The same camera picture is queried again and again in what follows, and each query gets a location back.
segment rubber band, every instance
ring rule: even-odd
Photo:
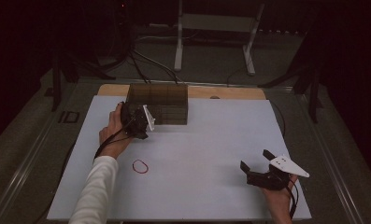
[[[135,163],[136,163],[137,161],[142,162],[142,164],[144,164],[145,167],[146,167],[147,169],[146,169],[145,171],[137,171],[137,169],[135,168]],[[136,172],[139,173],[139,174],[145,174],[149,169],[150,169],[150,168],[148,167],[148,165],[147,165],[145,162],[143,162],[142,160],[136,160],[136,161],[133,162],[133,170],[136,171]]]

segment white sleeve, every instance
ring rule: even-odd
[[[94,160],[69,223],[107,222],[107,210],[117,172],[118,163],[114,158],[102,156]]]

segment white table surface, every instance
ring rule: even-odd
[[[107,126],[108,113],[120,101],[125,97],[93,98],[48,219],[70,218],[99,147],[98,132]],[[239,168],[244,161],[255,172],[267,172],[264,149],[290,157],[268,101],[189,99],[188,125],[155,126],[148,135],[145,140],[134,140],[119,157],[108,219],[271,218],[261,190],[247,185]],[[132,166],[135,160],[145,162],[149,171],[136,173]],[[299,203],[294,219],[311,218],[299,182],[297,187]]]

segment hand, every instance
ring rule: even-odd
[[[103,144],[112,134],[116,133],[123,126],[121,124],[121,106],[119,103],[115,111],[109,113],[108,126],[100,131],[100,145]],[[127,148],[132,142],[133,137],[129,137],[125,131],[121,131],[117,136],[112,139],[112,143],[103,148],[98,156],[110,156],[117,159],[119,155]]]
[[[293,183],[298,179],[297,175],[291,175],[291,181],[288,184],[289,189],[293,189]],[[266,198],[270,214],[276,224],[293,223],[290,218],[291,195],[286,189],[269,190],[261,189]]]

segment floor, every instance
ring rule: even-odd
[[[190,85],[256,87],[283,75],[302,43],[302,36],[258,34],[252,50],[256,74],[250,76],[239,39],[199,36],[185,41],[178,78]],[[139,53],[169,68],[174,66],[175,49],[176,41],[170,37],[136,42]],[[136,63],[151,80],[172,81],[161,68]],[[56,112],[50,111],[52,99],[44,96],[51,87],[51,72],[43,76],[41,90],[1,135],[0,223],[65,223],[46,220],[46,214],[93,96],[104,83],[141,81],[130,59],[107,72],[116,80],[80,72],[78,83],[64,83],[63,101]],[[300,182],[312,219],[296,223],[371,223],[371,174],[346,125],[323,86],[319,89],[319,123],[313,123],[307,115],[307,94],[291,92],[295,80],[264,92],[277,113],[293,160],[311,174]],[[62,122],[61,115],[68,112],[79,113],[78,121]]]

